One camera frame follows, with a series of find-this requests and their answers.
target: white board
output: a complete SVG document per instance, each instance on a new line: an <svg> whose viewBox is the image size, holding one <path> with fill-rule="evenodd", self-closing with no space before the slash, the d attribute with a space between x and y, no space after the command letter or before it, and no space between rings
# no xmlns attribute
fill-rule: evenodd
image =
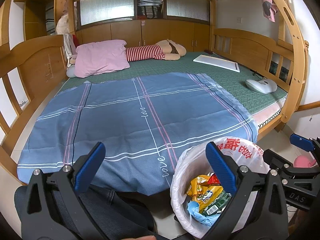
<svg viewBox="0 0 320 240"><path fill-rule="evenodd" d="M222 58L200 55L199 57L196 57L193 61L216 66L216 67L222 67L235 72L240 72L238 63L229 61L226 59L222 59Z"/></svg>

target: plush doll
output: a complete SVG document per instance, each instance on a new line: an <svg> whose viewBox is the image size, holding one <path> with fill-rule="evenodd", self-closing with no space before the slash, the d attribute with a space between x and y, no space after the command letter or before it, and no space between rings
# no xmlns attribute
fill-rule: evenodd
<svg viewBox="0 0 320 240"><path fill-rule="evenodd" d="M125 53L128 62L146 59L178 60L187 53L187 50L174 41L164 40L157 42L155 45L126 48ZM72 66L67 69L67 76L70 78L76 77L74 74L75 63L76 59L71 58L70 64Z"/></svg>

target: white tile floor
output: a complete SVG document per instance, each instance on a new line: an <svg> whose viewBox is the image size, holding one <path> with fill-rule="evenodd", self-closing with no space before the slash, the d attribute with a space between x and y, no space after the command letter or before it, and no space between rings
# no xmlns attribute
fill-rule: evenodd
<svg viewBox="0 0 320 240"><path fill-rule="evenodd" d="M11 156L15 162L17 162L20 157L21 150L27 141L36 118L40 115L49 100L57 93L58 90L59 88L50 93L50 95L36 110L23 130ZM275 130L272 130L263 139L258 141L257 144L264 150L273 150L289 160L291 163L293 163L295 158L300 155L298 149L290 144L288 137L283 132L277 133ZM0 187L2 189L0 211L12 228L21 235L21 224L13 203L13 195L18 186L18 182L12 179L2 168L0 168ZM181 225L173 219L174 214L170 206L170 196L168 191L148 198L141 196L137 198L143 201L150 209L157 223L159 234L167 237L168 239L173 239L185 233Z"/></svg>

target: red and white striped stuffed toy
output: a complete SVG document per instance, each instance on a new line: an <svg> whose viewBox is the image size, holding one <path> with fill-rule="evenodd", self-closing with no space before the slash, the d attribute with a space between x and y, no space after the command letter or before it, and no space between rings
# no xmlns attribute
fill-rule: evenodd
<svg viewBox="0 0 320 240"><path fill-rule="evenodd" d="M187 53L186 49L171 40L159 41L155 45L133 47L126 49L128 62L161 59L161 60L178 60Z"/></svg>

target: green mattress pad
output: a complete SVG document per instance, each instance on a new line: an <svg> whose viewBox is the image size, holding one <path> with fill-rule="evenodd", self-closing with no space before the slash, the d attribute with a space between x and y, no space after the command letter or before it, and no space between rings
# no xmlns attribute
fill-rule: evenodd
<svg viewBox="0 0 320 240"><path fill-rule="evenodd" d="M86 78L70 78L60 91L79 86L85 81L101 83L109 80L129 79L137 76L157 75L169 72L188 72L193 74L206 73L237 98L251 114L255 114L270 106L287 94L287 92L280 87L278 87L276 92L271 94L256 94L250 91L245 85L245 80L247 79L259 80L257 76L252 75L253 72L250 69L239 64L240 73L238 73L220 67L194 62L193 59L201 54L208 55L204 52L188 52L184 57L175 61L148 59L130 62L130 68L124 70L92 75Z"/></svg>

